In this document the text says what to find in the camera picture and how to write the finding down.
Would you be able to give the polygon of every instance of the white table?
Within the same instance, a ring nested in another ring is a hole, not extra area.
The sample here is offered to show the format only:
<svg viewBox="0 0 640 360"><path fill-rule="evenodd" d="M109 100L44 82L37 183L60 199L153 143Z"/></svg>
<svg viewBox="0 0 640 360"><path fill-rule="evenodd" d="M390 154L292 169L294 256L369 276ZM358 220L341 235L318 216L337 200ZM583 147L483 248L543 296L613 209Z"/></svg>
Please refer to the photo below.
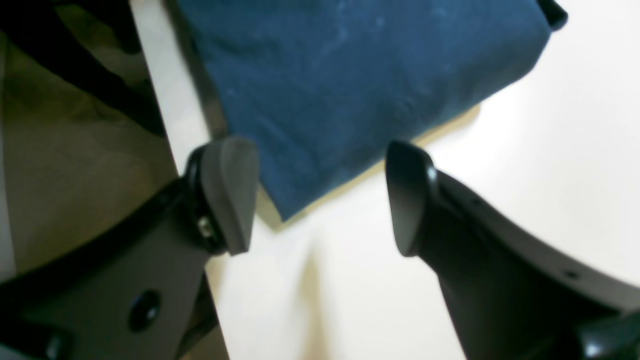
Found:
<svg viewBox="0 0 640 360"><path fill-rule="evenodd" d="M132 0L176 164L208 141L159 0ZM538 66L427 144L436 166L555 248L640 286L640 3L564 0ZM463 359L435 274L395 246L382 172L210 265L232 360Z"/></svg>

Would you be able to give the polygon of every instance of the small hole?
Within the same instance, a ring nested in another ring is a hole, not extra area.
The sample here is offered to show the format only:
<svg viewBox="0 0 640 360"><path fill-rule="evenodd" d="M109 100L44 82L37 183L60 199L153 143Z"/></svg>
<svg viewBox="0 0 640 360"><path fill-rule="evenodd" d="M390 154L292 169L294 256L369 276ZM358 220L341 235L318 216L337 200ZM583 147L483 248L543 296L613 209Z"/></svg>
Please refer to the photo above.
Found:
<svg viewBox="0 0 640 360"><path fill-rule="evenodd" d="M160 315L160 294L147 290L133 302L129 313L129 328L140 332L149 327Z"/></svg>
<svg viewBox="0 0 640 360"><path fill-rule="evenodd" d="M564 276L568 277L571 280L577 280L580 279L580 275L578 275L577 272L573 272L571 270L567 270L564 272Z"/></svg>

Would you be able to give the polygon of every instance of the blue fabric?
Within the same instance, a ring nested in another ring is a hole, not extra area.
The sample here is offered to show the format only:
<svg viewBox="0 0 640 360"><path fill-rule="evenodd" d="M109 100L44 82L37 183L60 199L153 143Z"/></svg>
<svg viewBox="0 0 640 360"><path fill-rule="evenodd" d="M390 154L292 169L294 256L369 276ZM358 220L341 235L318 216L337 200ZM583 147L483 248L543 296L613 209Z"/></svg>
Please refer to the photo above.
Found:
<svg viewBox="0 0 640 360"><path fill-rule="evenodd" d="M525 75L551 32L535 0L179 5L283 219Z"/></svg>

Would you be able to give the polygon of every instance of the blue cloth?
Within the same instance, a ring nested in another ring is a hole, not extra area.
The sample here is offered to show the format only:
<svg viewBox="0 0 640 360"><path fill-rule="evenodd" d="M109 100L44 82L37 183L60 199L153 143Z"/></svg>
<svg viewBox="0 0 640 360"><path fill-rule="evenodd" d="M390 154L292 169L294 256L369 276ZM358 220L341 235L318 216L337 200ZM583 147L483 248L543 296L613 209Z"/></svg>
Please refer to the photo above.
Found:
<svg viewBox="0 0 640 360"><path fill-rule="evenodd" d="M535 0L179 0L283 219L529 72Z"/></svg>

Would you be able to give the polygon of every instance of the white surface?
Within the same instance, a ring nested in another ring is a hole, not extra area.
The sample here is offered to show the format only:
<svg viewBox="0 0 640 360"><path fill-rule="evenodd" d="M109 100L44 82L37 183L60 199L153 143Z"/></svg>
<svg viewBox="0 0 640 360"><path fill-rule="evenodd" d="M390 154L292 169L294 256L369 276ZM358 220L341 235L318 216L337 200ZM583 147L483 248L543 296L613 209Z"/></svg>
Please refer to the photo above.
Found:
<svg viewBox="0 0 640 360"><path fill-rule="evenodd" d="M6 36L0 33L0 283L11 279L16 274L13 240L9 223L9 209L6 203L6 187L4 185L4 144L3 144L3 85L4 54Z"/></svg>
<svg viewBox="0 0 640 360"><path fill-rule="evenodd" d="M189 96L178 94L184 66L174 67L170 29L145 18L161 17L148 10L157 0L136 3L181 168L176 149L193 148L206 132L182 127L186 117L197 122L196 110L175 101ZM561 5L569 23L535 70L427 150L532 234L640 286L640 3ZM216 273L231 360L463 359L434 273L395 248L382 173L281 233L257 218L251 251Z"/></svg>

